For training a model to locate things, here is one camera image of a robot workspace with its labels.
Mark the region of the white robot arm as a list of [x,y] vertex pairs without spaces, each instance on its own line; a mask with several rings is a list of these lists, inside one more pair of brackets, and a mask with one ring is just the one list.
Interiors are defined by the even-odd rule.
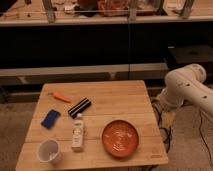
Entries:
[[206,71],[199,64],[190,64],[168,72],[164,78],[165,88],[159,95],[162,108],[172,111],[185,100],[197,106],[213,122],[213,89],[203,84]]

